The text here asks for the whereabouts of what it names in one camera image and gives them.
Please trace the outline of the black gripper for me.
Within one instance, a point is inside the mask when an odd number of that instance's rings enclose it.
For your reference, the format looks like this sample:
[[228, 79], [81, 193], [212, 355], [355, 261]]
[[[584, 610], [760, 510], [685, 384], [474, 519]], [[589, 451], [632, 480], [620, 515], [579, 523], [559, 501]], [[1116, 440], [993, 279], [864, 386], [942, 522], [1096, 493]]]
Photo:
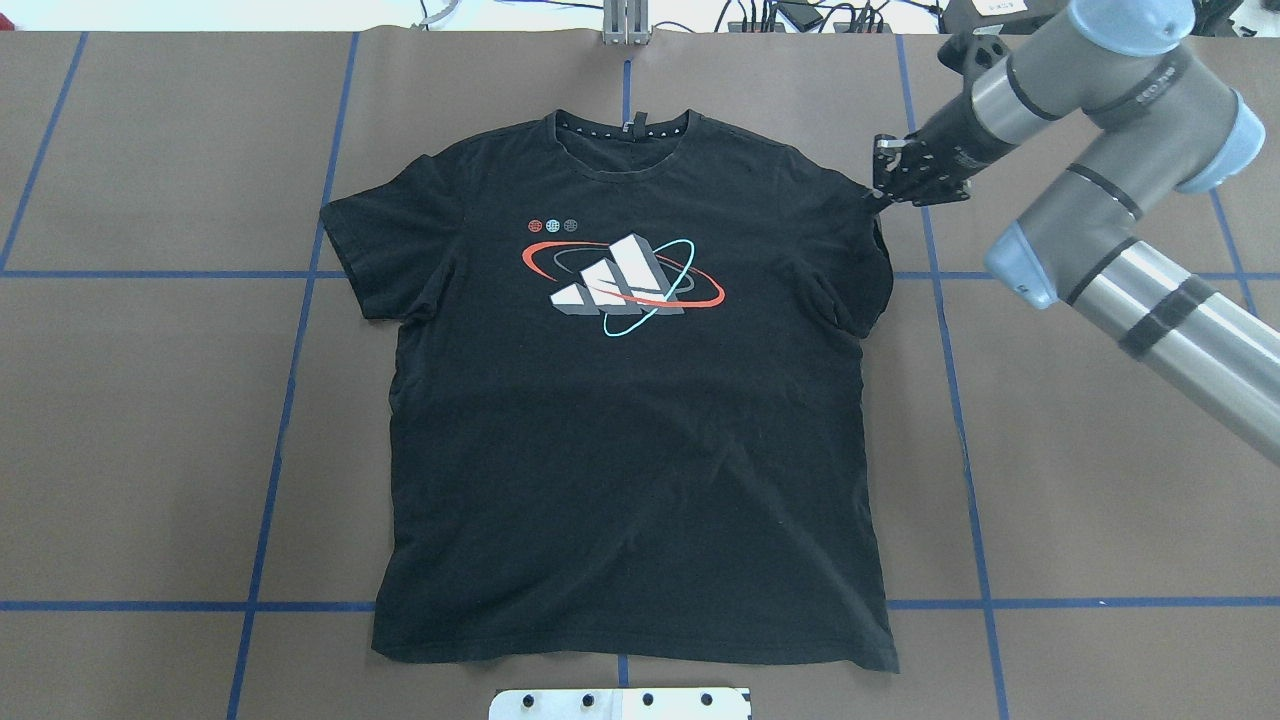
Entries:
[[965, 120], [931, 120], [902, 138], [877, 135], [872, 147], [868, 209], [910, 202], [916, 208], [963, 202], [972, 195], [956, 146], [972, 137]]

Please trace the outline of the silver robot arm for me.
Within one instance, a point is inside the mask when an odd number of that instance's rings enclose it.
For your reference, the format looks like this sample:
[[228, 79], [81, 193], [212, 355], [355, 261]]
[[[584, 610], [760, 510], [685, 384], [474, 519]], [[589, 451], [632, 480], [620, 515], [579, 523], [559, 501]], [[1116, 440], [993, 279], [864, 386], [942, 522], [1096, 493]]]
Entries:
[[955, 35], [963, 91], [919, 129], [878, 135], [879, 208], [966, 200], [974, 176], [1074, 111], [1094, 141], [995, 241], [988, 273], [1033, 307], [1065, 302], [1271, 461], [1277, 332], [1135, 236], [1172, 192], [1248, 167], [1266, 131], [1184, 44], [1189, 1], [1070, 1], [1020, 47]]

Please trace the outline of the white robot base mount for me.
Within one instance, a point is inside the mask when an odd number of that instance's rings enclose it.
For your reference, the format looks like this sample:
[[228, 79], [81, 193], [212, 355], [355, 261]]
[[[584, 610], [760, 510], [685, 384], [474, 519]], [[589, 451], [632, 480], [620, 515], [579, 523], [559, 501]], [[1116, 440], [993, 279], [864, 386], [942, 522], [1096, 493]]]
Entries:
[[489, 719], [753, 719], [750, 691], [733, 687], [508, 689]]

